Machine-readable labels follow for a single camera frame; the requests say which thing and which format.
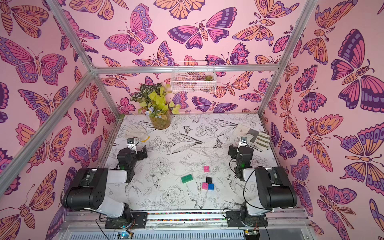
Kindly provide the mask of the blue lego brick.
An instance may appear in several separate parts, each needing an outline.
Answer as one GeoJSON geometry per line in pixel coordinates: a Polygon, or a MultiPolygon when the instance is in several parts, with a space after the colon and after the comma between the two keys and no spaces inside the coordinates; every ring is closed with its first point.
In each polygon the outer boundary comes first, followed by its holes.
{"type": "Polygon", "coordinates": [[[213,191],[215,188],[214,184],[208,184],[208,190],[213,191]]]}

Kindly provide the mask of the green lego brick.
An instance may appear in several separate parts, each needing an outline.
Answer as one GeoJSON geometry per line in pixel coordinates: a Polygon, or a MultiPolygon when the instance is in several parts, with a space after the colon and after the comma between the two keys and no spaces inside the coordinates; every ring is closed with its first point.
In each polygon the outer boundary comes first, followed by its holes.
{"type": "Polygon", "coordinates": [[[194,178],[193,178],[193,176],[191,174],[185,175],[185,176],[181,177],[181,181],[182,181],[183,184],[189,183],[189,182],[191,182],[193,180],[194,180],[194,178]]]}

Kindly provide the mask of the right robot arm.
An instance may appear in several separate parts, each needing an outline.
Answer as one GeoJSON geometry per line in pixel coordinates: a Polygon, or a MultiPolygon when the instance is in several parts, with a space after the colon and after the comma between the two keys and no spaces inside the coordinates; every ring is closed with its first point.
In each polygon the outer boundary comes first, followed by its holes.
{"type": "Polygon", "coordinates": [[[293,186],[282,167],[265,168],[251,166],[254,149],[247,145],[235,147],[229,146],[228,155],[235,161],[235,178],[244,182],[244,203],[240,210],[240,216],[260,217],[274,209],[286,209],[297,206],[298,199],[293,186]],[[255,198],[246,198],[246,185],[256,184],[255,198]]]}

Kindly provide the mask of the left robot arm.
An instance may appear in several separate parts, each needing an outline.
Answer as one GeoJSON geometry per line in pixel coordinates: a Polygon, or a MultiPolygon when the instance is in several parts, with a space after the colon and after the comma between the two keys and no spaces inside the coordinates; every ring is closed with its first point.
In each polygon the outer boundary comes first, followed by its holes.
{"type": "Polygon", "coordinates": [[[62,206],[73,211],[91,211],[107,217],[106,227],[126,229],[135,223],[135,217],[127,203],[107,196],[107,187],[128,184],[135,176],[138,161],[148,157],[147,147],[135,151],[133,147],[118,152],[118,168],[82,168],[76,173],[69,188],[61,198],[62,206]]]}

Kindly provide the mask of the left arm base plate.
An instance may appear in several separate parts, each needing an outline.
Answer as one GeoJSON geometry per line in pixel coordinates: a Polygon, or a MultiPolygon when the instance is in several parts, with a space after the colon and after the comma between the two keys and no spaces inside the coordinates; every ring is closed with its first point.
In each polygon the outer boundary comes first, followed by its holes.
{"type": "Polygon", "coordinates": [[[127,219],[124,216],[119,218],[107,218],[105,229],[144,229],[147,224],[147,219],[148,212],[131,212],[127,219]]]}

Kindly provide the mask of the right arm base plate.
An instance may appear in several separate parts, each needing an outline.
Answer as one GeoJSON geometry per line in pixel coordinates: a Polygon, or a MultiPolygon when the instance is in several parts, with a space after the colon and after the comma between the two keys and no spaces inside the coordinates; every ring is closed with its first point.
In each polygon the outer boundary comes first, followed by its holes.
{"type": "Polygon", "coordinates": [[[249,216],[241,211],[226,211],[224,213],[229,227],[268,227],[269,223],[265,215],[249,216]]]}

